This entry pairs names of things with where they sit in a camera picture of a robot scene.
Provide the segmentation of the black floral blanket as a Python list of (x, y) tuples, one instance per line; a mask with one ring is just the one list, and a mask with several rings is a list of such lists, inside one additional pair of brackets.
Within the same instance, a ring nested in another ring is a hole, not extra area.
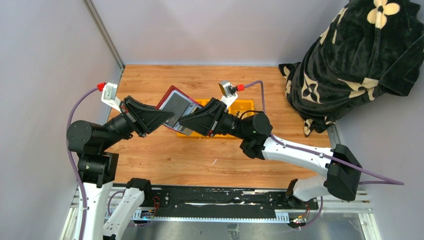
[(300, 62), (279, 64), (306, 137), (384, 94), (409, 95), (424, 61), (420, 9), (411, 0), (351, 0)]

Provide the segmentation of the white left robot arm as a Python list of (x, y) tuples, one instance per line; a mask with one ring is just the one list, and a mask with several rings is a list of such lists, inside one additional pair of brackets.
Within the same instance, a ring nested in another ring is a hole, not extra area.
[(107, 203), (114, 185), (119, 154), (107, 149), (121, 140), (130, 140), (134, 134), (146, 137), (174, 116), (170, 110), (138, 102), (131, 96), (117, 101), (119, 114), (103, 125), (77, 120), (66, 132), (67, 148), (78, 156), (81, 240), (120, 240), (139, 206), (153, 201), (150, 180), (132, 178), (123, 197), (108, 219)]

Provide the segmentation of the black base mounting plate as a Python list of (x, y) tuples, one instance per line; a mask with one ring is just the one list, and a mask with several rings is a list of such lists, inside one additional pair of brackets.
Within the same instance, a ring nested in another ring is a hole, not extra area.
[(301, 202), (286, 196), (285, 189), (153, 185), (151, 198), (142, 207), (158, 204), (157, 217), (181, 219), (275, 219), (277, 211), (301, 214), (318, 210), (313, 198)]

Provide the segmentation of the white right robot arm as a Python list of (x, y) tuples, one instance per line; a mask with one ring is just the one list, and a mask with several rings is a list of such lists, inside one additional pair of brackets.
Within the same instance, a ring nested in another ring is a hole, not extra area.
[(205, 137), (231, 135), (241, 139), (240, 148), (251, 159), (286, 162), (315, 172), (314, 177), (290, 182), (285, 201), (292, 209), (321, 196), (332, 195), (344, 201), (356, 198), (362, 166), (343, 144), (335, 148), (313, 147), (278, 138), (272, 134), (273, 127), (264, 112), (235, 116), (215, 98), (182, 116), (179, 122)]

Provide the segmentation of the black VIP credit card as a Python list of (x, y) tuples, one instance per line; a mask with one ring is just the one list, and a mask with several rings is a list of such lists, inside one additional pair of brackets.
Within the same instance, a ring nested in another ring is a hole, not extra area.
[(173, 112), (173, 116), (169, 118), (165, 123), (173, 128), (178, 119), (185, 112), (187, 107), (190, 105), (190, 102), (184, 98), (181, 94), (174, 93), (170, 96), (168, 102), (163, 106), (163, 110)]

